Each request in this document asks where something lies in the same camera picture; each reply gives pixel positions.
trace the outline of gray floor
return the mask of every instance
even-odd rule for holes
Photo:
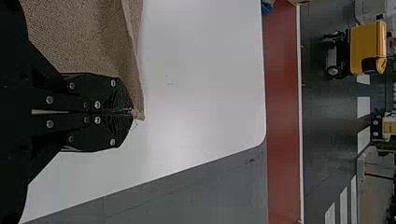
[[[266,177],[264,142],[28,223],[266,224]]]
[[[351,223],[358,133],[370,125],[370,115],[357,118],[357,98],[370,97],[372,112],[375,108],[391,110],[392,81],[384,75],[372,76],[371,84],[364,85],[355,77],[331,80],[324,73],[327,49],[320,38],[356,25],[353,0],[317,0],[304,5],[301,25],[305,223],[325,223],[333,203],[335,223],[340,223],[340,194],[345,188],[347,222]]]

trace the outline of yellow machine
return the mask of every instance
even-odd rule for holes
[[[334,78],[384,74],[387,68],[387,25],[384,21],[325,35],[331,40],[326,72]]]

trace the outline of black tire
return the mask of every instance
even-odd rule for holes
[[[326,74],[331,78],[342,79],[346,77],[342,68],[338,66],[330,66],[326,69]]]
[[[346,38],[346,34],[344,32],[341,31],[336,31],[332,34],[326,34],[324,35],[321,39],[332,39],[332,40],[336,40],[336,39],[345,39]]]

